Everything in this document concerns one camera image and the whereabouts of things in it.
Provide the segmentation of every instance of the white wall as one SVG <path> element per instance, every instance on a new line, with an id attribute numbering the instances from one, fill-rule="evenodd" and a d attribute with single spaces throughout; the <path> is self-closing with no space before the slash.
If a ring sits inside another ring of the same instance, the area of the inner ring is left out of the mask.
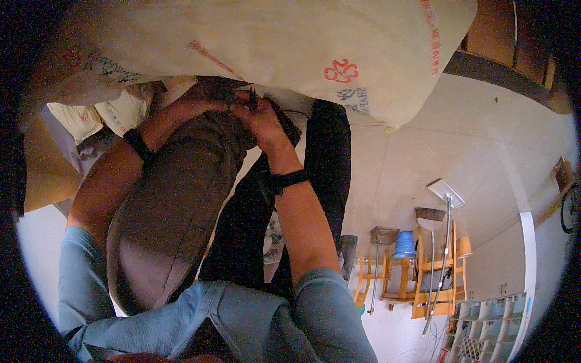
<path id="1" fill-rule="evenodd" d="M 60 244 L 66 222 L 55 206 L 46 206 L 26 213 L 17 224 L 28 274 L 57 328 Z"/>
<path id="2" fill-rule="evenodd" d="M 561 216 L 554 213 L 535 229 L 537 281 L 535 299 L 525 339 L 535 329 L 551 303 L 565 268 L 569 236 L 561 229 Z"/>

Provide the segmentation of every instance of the blue bucket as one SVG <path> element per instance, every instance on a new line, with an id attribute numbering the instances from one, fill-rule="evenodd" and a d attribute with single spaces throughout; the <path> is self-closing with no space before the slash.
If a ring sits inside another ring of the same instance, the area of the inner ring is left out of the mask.
<path id="1" fill-rule="evenodd" d="M 414 235 L 411 231 L 401 231 L 397 236 L 396 251 L 393 258 L 415 257 Z"/>

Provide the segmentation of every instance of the shirt sleeve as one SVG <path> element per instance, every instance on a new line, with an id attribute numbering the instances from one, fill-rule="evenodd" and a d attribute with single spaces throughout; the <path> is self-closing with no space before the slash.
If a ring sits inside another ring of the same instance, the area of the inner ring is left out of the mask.
<path id="1" fill-rule="evenodd" d="M 324 362 L 377 362 L 341 275 L 314 269 L 299 281 L 294 320 Z"/>
<path id="2" fill-rule="evenodd" d="M 59 320 L 63 334 L 115 316 L 107 288 L 107 261 L 84 229 L 64 233 L 59 262 Z"/>

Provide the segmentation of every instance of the black pants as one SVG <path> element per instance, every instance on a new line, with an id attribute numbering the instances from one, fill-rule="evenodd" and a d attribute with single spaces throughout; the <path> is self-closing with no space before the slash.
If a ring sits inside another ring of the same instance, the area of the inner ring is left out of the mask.
<path id="1" fill-rule="evenodd" d="M 307 122 L 306 141 L 304 168 L 325 211 L 335 246 L 339 247 L 351 181 L 351 130 L 343 106 L 315 101 L 313 115 Z M 264 236 L 274 209 L 259 187 L 264 171 L 268 171 L 268 159 L 263 153 L 224 206 L 199 279 L 231 281 L 292 302 L 291 265 L 286 247 L 272 282 L 264 283 Z"/>

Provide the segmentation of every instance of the black watch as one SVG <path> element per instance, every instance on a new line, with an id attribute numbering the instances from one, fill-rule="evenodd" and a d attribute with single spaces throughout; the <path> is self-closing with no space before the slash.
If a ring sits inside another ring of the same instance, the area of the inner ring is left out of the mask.
<path id="1" fill-rule="evenodd" d="M 123 139 L 131 145 L 137 155 L 144 161 L 144 166 L 150 165 L 155 159 L 155 153 L 148 149 L 137 129 L 132 128 L 123 134 Z"/>
<path id="2" fill-rule="evenodd" d="M 274 195 L 282 195 L 287 186 L 308 181 L 309 176 L 305 169 L 301 169 L 284 175 L 271 174 L 270 180 Z"/>

